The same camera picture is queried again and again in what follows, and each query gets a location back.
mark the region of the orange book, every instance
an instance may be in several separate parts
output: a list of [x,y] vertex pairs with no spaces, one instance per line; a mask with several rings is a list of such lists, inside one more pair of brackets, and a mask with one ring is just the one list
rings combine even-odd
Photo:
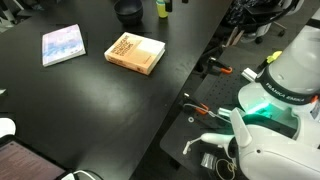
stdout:
[[149,75],[164,48],[163,42],[125,32],[104,56],[111,63]]

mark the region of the green light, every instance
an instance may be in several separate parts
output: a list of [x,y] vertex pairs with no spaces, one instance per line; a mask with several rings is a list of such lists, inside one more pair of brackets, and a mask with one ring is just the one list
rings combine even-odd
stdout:
[[259,104],[259,105],[257,105],[256,107],[250,109],[250,110],[247,112],[247,114],[254,114],[254,113],[256,113],[257,111],[259,111],[259,110],[261,110],[261,109],[264,109],[264,108],[266,108],[266,107],[268,107],[268,106],[269,106],[269,103]]

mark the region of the black cup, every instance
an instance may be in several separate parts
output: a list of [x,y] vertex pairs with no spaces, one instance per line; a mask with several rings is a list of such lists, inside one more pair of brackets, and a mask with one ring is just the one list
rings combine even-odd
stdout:
[[114,10],[120,22],[124,25],[137,25],[143,16],[143,6],[140,0],[119,0]]

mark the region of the franka emika robot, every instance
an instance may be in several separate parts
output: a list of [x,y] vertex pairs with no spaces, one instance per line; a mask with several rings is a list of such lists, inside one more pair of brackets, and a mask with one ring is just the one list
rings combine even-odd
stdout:
[[[239,102],[244,111],[230,113],[234,135],[205,133],[189,141],[183,152],[198,140],[223,147],[249,179],[320,179],[320,9],[276,61],[241,88]],[[263,109],[261,118],[283,121],[279,112],[297,120],[292,136],[275,129],[245,124],[249,112]],[[230,153],[236,141],[238,158]]]

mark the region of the laptop screen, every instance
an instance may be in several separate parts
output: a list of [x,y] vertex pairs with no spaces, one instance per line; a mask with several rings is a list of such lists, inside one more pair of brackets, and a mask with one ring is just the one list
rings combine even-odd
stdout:
[[0,147],[1,180],[54,180],[63,173],[64,169],[13,140]]

